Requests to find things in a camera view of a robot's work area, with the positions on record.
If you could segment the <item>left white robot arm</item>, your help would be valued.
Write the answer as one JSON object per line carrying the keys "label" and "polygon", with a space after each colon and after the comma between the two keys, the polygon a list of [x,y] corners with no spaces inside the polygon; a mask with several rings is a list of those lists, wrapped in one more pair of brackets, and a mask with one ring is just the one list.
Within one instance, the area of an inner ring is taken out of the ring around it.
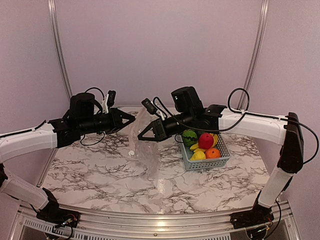
{"label": "left white robot arm", "polygon": [[[39,126],[6,133],[0,137],[0,163],[25,154],[46,149],[60,149],[72,145],[88,134],[114,134],[135,121],[135,117],[115,108],[116,92],[110,90],[102,103],[89,92],[70,98],[70,105],[62,118],[44,121]],[[63,211],[52,193],[36,187],[0,167],[0,191],[32,205],[39,212],[58,223]]]}

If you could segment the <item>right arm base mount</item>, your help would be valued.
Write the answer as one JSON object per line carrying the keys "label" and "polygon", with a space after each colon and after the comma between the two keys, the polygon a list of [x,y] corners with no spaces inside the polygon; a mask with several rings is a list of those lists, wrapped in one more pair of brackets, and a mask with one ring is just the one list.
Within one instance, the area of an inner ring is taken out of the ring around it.
{"label": "right arm base mount", "polygon": [[230,223],[234,229],[248,228],[274,220],[271,209],[267,210],[246,210],[235,212],[230,215]]}

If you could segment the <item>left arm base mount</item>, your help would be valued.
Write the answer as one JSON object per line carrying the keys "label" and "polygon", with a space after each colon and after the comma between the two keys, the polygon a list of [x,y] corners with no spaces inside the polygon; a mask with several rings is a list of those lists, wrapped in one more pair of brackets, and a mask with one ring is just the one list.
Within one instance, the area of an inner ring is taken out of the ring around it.
{"label": "left arm base mount", "polygon": [[64,222],[71,219],[72,221],[66,225],[68,227],[76,228],[79,222],[80,213],[74,210],[59,208],[51,213],[40,211],[36,214],[36,217],[40,220],[53,223],[59,227],[62,227]]}

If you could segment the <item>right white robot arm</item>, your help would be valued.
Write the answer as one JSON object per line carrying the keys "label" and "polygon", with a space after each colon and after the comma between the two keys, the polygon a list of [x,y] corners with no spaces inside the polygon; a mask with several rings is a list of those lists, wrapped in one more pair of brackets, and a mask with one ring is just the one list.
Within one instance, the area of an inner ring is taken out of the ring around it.
{"label": "right white robot arm", "polygon": [[214,134],[238,134],[281,146],[277,165],[247,214],[252,224],[260,223],[267,216],[267,209],[304,165],[304,143],[297,115],[291,112],[288,116],[267,116],[218,104],[204,107],[192,86],[181,87],[171,96],[178,114],[152,121],[138,135],[139,140],[162,142],[184,130],[194,129]]}

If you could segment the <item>grey plastic basket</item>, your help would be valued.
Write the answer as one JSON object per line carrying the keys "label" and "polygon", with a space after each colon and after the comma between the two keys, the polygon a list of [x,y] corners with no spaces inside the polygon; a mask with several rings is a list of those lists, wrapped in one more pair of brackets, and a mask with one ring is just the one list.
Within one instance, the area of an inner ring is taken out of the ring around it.
{"label": "grey plastic basket", "polygon": [[190,151],[190,146],[184,145],[184,143],[182,142],[182,138],[180,136],[178,136],[178,140],[180,141],[179,147],[181,150],[184,167],[187,171],[223,167],[227,163],[227,161],[231,158],[231,154],[223,138],[220,135],[218,135],[218,142],[214,148],[220,151],[221,157],[213,158],[213,159],[197,160],[197,161],[190,161],[190,158],[192,157],[194,152]]}

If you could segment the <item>clear zip top bag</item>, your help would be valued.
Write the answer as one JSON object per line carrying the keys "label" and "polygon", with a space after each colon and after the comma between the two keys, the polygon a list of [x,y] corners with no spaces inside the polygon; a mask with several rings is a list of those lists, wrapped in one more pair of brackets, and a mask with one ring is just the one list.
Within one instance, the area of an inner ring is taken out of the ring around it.
{"label": "clear zip top bag", "polygon": [[138,135],[151,122],[151,116],[144,107],[139,107],[135,121],[128,127],[129,152],[138,167],[146,168],[149,178],[154,179],[160,166],[158,145],[154,141],[138,140]]}

